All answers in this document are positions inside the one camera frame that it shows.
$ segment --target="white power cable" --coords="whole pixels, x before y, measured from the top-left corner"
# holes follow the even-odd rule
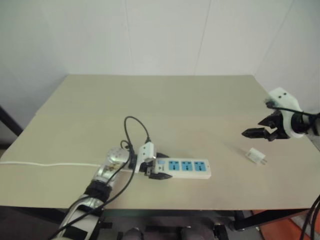
[[[92,163],[74,163],[74,162],[59,162],[59,163],[37,163],[28,161],[0,161],[0,165],[32,165],[38,167],[56,167],[56,166],[84,166],[84,167],[100,167],[99,164]]]

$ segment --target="socket outlet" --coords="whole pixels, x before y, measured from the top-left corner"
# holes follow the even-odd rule
[[[192,163],[190,161],[181,162],[182,171],[192,171]]]
[[[179,162],[178,161],[169,161],[169,170],[171,171],[179,171]]]
[[[204,161],[195,161],[194,162],[194,169],[198,172],[205,172],[206,171],[206,164]]]

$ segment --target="power strip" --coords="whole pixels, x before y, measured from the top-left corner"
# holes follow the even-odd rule
[[[209,179],[211,177],[207,159],[157,158],[152,172],[169,174],[175,179]]]

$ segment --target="wooden table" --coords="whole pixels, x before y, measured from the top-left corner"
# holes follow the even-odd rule
[[[132,115],[158,151],[209,159],[208,180],[152,180],[137,174],[110,209],[251,210],[308,208],[319,194],[320,153],[306,138],[248,139],[241,135],[272,111],[252,76],[70,75],[39,109],[1,161],[104,162],[125,139]],[[137,150],[145,133],[128,123]],[[266,155],[257,165],[250,148]],[[89,184],[95,167],[0,165],[0,205],[67,208]],[[121,173],[113,193],[126,183]]]

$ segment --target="white wall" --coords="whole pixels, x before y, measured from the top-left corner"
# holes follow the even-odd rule
[[[0,104],[25,127],[67,74],[252,74],[319,110],[319,13],[319,0],[1,1]]]

